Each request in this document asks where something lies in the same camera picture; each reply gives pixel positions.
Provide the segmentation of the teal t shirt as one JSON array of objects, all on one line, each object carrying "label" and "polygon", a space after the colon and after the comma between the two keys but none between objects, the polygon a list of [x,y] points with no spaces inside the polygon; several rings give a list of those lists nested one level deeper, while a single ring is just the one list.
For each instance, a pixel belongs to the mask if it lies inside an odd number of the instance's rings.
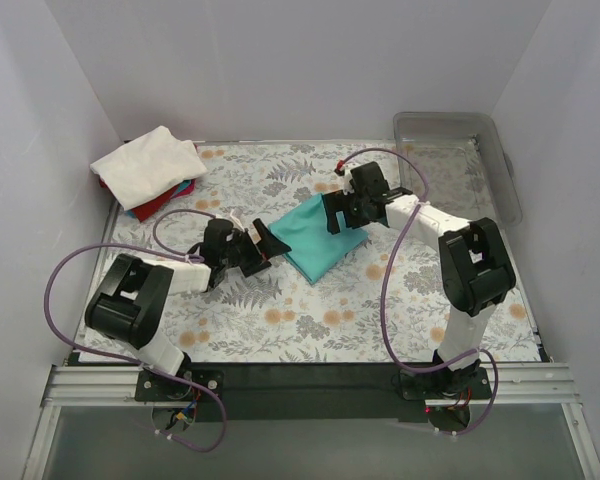
[{"label": "teal t shirt", "polygon": [[368,238],[365,230],[345,227],[338,234],[331,234],[322,194],[312,196],[271,223],[269,230],[291,248],[285,258],[310,285]]}]

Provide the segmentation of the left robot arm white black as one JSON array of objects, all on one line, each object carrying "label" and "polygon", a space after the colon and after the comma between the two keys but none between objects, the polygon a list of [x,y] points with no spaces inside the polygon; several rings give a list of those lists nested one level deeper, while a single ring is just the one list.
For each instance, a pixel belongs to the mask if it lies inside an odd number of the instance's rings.
[{"label": "left robot arm white black", "polygon": [[87,304],[86,326],[162,371],[158,387],[168,398],[185,398],[193,386],[191,373],[184,369],[189,357],[160,330],[167,298],[176,291],[208,292],[229,269],[252,276],[269,268],[272,258],[292,251],[261,220],[253,226],[258,241],[231,220],[211,219],[202,241],[179,260],[118,255]]}]

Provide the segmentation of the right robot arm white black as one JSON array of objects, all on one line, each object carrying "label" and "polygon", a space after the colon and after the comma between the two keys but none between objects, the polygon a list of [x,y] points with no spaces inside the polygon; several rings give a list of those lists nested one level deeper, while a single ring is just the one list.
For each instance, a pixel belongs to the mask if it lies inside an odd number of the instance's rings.
[{"label": "right robot arm white black", "polygon": [[439,257],[449,320],[429,367],[403,369],[427,392],[455,397],[468,389],[480,367],[481,344],[496,307],[516,285],[516,275],[497,224],[448,214],[403,187],[390,187],[381,167],[369,162],[335,169],[341,187],[323,198],[327,230],[379,223],[401,238],[413,235]]}]

